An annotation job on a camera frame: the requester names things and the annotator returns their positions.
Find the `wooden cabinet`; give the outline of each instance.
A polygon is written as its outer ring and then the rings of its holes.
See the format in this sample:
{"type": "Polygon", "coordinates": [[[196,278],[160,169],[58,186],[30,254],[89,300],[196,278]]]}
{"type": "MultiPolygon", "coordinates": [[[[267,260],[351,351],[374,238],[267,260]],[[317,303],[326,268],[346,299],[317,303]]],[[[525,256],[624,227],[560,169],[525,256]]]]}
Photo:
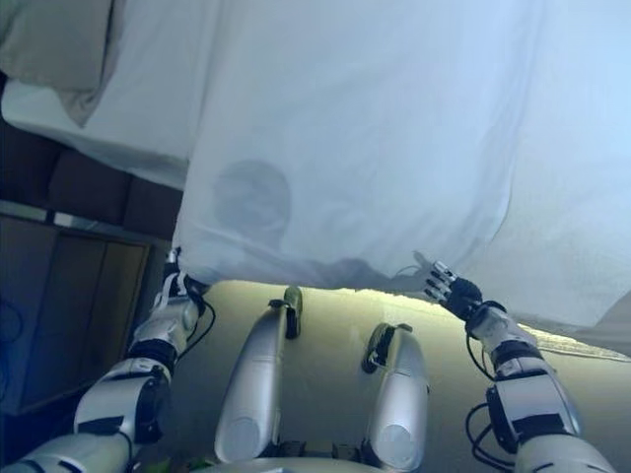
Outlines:
{"type": "Polygon", "coordinates": [[[2,412],[76,392],[122,358],[149,250],[0,217],[2,412]]]}

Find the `black joint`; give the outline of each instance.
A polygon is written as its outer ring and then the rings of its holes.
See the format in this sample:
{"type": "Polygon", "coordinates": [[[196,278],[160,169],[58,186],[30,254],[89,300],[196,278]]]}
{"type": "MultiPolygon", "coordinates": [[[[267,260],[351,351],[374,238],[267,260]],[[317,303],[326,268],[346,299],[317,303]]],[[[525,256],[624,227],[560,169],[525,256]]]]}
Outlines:
{"type": "Polygon", "coordinates": [[[305,456],[305,443],[299,440],[283,441],[278,447],[278,456],[283,458],[305,456]]]}
{"type": "Polygon", "coordinates": [[[375,466],[377,468],[382,466],[382,461],[379,459],[379,457],[375,453],[375,450],[373,449],[371,442],[367,439],[362,441],[361,455],[362,455],[363,463],[366,463],[367,465],[370,465],[370,466],[375,466]]]}
{"type": "Polygon", "coordinates": [[[438,271],[432,270],[430,271],[430,274],[434,276],[436,279],[438,279],[439,281],[442,281],[443,283],[445,282],[445,280],[443,279],[443,275],[440,274],[438,271]]]}
{"type": "Polygon", "coordinates": [[[368,341],[364,359],[362,360],[362,370],[364,370],[364,372],[371,374],[377,370],[377,366],[383,366],[386,364],[387,353],[392,337],[394,336],[394,330],[395,327],[385,322],[382,322],[375,327],[375,330],[373,330],[373,334],[368,341]],[[376,355],[375,360],[371,359],[373,353],[376,355]]]}
{"type": "Polygon", "coordinates": [[[201,317],[206,310],[204,294],[208,292],[209,287],[189,276],[184,276],[184,287],[186,288],[186,294],[188,297],[195,303],[195,305],[197,305],[197,310],[199,311],[199,316],[201,317]]]}
{"type": "Polygon", "coordinates": [[[463,278],[453,281],[450,289],[452,292],[442,306],[467,322],[482,304],[482,292],[472,282],[463,278]]]}
{"type": "Polygon", "coordinates": [[[414,330],[412,329],[411,325],[408,325],[407,323],[399,323],[396,328],[400,328],[401,330],[405,330],[406,332],[410,332],[412,333],[414,330]]]}
{"type": "Polygon", "coordinates": [[[174,374],[175,361],[177,360],[177,350],[164,340],[152,339],[135,343],[129,349],[127,358],[148,358],[161,363],[171,375],[174,374]]]}
{"type": "Polygon", "coordinates": [[[57,465],[61,466],[68,473],[83,473],[81,469],[77,468],[75,465],[70,463],[69,461],[59,460],[57,465]]]}
{"type": "Polygon", "coordinates": [[[290,286],[285,290],[283,301],[287,304],[285,338],[293,340],[299,337],[302,330],[303,293],[298,287],[290,286]]]}
{"type": "Polygon", "coordinates": [[[334,443],[331,456],[338,460],[352,461],[354,463],[362,462],[362,455],[359,448],[345,443],[334,443]]]}
{"type": "Polygon", "coordinates": [[[123,420],[123,416],[115,416],[82,422],[77,426],[77,432],[79,434],[93,434],[95,436],[113,436],[120,430],[123,420]]]}
{"type": "Polygon", "coordinates": [[[497,387],[493,386],[486,390],[486,402],[489,405],[489,417],[497,443],[509,453],[517,453],[517,440],[511,434],[497,387]]]}
{"type": "Polygon", "coordinates": [[[169,396],[169,384],[164,377],[145,382],[138,396],[135,419],[135,443],[154,443],[162,437],[158,415],[169,396]]]}
{"type": "Polygon", "coordinates": [[[504,313],[507,313],[508,311],[506,310],[506,308],[501,305],[500,303],[496,302],[496,301],[485,301],[484,305],[486,305],[487,307],[492,307],[492,308],[497,308],[502,310],[504,313]]]}
{"type": "Polygon", "coordinates": [[[271,441],[256,458],[274,458],[278,456],[278,442],[271,441]]]}
{"type": "Polygon", "coordinates": [[[518,435],[519,443],[540,436],[569,435],[559,414],[539,414],[513,421],[513,429],[518,435]]]}

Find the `white fabric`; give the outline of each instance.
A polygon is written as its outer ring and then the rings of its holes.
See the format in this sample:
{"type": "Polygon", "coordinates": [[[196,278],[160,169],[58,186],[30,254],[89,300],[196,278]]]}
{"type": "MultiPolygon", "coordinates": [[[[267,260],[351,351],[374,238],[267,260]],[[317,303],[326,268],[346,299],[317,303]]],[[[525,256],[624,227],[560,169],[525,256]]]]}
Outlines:
{"type": "Polygon", "coordinates": [[[361,3],[224,12],[185,270],[408,291],[419,250],[631,354],[629,4],[361,3]]]}
{"type": "MultiPolygon", "coordinates": [[[[571,331],[631,290],[631,3],[545,5],[508,216],[466,275],[523,319],[571,331]]],[[[627,307],[616,347],[629,353],[627,307]]]]}
{"type": "Polygon", "coordinates": [[[537,6],[227,2],[185,271],[383,288],[414,250],[470,258],[505,216],[537,6]]]}
{"type": "Polygon", "coordinates": [[[114,73],[84,128],[52,90],[16,81],[6,86],[3,116],[114,168],[183,188],[219,6],[128,0],[114,73]]]}

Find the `white cloth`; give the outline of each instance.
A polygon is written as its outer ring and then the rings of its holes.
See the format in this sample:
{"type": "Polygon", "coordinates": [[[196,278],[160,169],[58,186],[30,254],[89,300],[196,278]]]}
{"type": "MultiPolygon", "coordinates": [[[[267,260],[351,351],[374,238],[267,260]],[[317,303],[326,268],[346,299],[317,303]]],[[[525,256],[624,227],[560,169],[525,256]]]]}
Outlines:
{"type": "MultiPolygon", "coordinates": [[[[465,275],[522,319],[572,332],[631,290],[631,4],[548,1],[543,19],[509,212],[465,275]]],[[[627,307],[608,340],[631,354],[627,307]]]]}
{"type": "Polygon", "coordinates": [[[127,0],[115,69],[85,127],[68,117],[53,90],[16,81],[2,97],[4,118],[106,165],[183,188],[220,6],[127,0]]]}
{"type": "Polygon", "coordinates": [[[226,2],[178,220],[183,268],[382,288],[459,266],[510,194],[537,2],[226,2]]]}

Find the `pillow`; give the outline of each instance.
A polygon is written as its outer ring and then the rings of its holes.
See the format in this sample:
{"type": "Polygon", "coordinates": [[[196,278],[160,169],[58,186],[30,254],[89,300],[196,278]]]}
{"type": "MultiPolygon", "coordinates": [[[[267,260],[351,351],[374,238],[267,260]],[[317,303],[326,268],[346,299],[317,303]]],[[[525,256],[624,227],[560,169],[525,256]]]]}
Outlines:
{"type": "Polygon", "coordinates": [[[54,89],[83,125],[113,69],[121,11],[118,0],[2,0],[0,70],[54,89]]]}

